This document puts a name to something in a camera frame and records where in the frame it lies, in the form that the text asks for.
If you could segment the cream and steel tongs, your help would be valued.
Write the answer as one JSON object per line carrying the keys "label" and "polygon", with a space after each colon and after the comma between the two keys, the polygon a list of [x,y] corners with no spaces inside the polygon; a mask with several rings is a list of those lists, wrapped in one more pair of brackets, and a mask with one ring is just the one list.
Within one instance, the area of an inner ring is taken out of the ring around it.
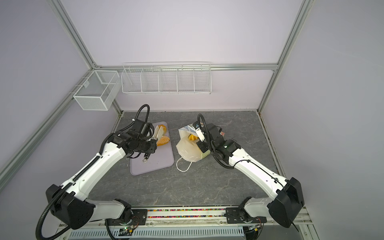
{"label": "cream and steel tongs", "polygon": [[[158,125],[157,125],[157,126],[155,127],[155,131],[154,131],[154,135],[153,135],[152,139],[155,139],[155,140],[157,141],[161,136],[164,135],[164,134],[159,134],[158,132],[159,132],[159,127],[158,127]],[[151,154],[145,154],[144,159],[143,159],[143,162],[144,162],[144,163],[146,163],[146,162],[148,161],[150,155],[151,155]]]}

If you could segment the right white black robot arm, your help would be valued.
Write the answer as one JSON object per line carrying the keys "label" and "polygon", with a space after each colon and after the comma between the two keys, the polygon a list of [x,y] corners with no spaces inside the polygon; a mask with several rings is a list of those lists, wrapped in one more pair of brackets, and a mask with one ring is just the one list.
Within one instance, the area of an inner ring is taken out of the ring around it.
{"label": "right white black robot arm", "polygon": [[305,206],[301,183],[287,179],[268,169],[234,140],[225,140],[221,128],[214,124],[196,121],[192,125],[202,152],[209,151],[213,158],[226,169],[236,169],[256,183],[269,197],[268,200],[245,198],[231,217],[236,221],[250,223],[258,217],[271,217],[284,228],[294,220]]}

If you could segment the printed paper gift bag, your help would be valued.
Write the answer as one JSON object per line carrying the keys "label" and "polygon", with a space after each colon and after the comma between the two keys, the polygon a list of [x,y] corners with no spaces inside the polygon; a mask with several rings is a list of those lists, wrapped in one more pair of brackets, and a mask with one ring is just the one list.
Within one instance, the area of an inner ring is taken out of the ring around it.
{"label": "printed paper gift bag", "polygon": [[[187,125],[179,129],[180,141],[177,143],[176,147],[181,157],[177,160],[176,167],[182,173],[187,172],[192,163],[196,163],[204,159],[211,153],[210,150],[202,152],[197,146],[197,141],[189,141],[188,136],[191,134],[197,136],[194,127],[191,125]],[[179,168],[180,160],[184,160],[190,163],[186,170],[181,170]]]}

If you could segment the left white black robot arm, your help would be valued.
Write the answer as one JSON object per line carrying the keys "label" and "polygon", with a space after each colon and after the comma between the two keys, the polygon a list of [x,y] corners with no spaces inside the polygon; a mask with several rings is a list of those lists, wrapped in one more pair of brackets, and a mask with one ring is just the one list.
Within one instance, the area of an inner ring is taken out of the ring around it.
{"label": "left white black robot arm", "polygon": [[52,215],[73,230],[88,222],[107,219],[116,220],[121,225],[130,224],[133,218],[130,204],[119,199],[95,201],[89,199],[89,194],[109,169],[125,156],[138,153],[148,158],[153,154],[157,149],[154,133],[153,124],[135,120],[127,130],[109,134],[86,166],[62,185],[47,189]]}

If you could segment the lavender plastic tray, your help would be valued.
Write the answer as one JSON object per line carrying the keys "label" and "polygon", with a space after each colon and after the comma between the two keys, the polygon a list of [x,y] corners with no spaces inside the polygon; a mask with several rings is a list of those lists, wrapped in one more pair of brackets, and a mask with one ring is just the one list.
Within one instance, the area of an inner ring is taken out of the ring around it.
{"label": "lavender plastic tray", "polygon": [[158,146],[155,153],[151,154],[145,162],[144,157],[140,156],[131,160],[131,174],[138,176],[141,174],[161,170],[172,166],[175,162],[172,144],[168,142],[162,146]]}

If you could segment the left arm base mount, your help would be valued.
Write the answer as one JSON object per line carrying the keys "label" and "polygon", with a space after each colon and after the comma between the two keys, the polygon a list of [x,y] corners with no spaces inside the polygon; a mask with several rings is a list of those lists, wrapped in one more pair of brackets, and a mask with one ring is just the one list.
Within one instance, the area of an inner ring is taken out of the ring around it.
{"label": "left arm base mount", "polygon": [[142,226],[146,223],[147,215],[147,209],[131,209],[117,219],[107,219],[107,223],[109,226]]}

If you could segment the sesame fake bread roll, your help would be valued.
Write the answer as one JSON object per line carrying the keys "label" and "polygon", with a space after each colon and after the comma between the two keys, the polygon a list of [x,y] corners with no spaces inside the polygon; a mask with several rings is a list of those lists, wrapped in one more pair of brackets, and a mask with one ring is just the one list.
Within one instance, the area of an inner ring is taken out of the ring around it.
{"label": "sesame fake bread roll", "polygon": [[159,127],[159,134],[165,134],[167,132],[167,127],[165,125],[158,125]]}

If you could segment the orange fake croissant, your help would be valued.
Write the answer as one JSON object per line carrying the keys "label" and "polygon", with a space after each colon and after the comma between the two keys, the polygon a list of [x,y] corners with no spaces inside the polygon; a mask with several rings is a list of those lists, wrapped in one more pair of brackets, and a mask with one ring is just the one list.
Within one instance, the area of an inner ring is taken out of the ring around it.
{"label": "orange fake croissant", "polygon": [[170,138],[166,135],[163,135],[157,140],[157,146],[163,146],[169,142],[170,142]]}

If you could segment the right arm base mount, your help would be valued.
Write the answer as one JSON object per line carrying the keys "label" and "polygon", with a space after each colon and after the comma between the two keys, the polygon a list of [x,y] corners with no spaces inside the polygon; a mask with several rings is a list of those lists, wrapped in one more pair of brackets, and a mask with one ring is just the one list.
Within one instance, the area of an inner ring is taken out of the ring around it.
{"label": "right arm base mount", "polygon": [[226,208],[224,216],[228,224],[265,224],[266,217],[251,217],[244,209]]}

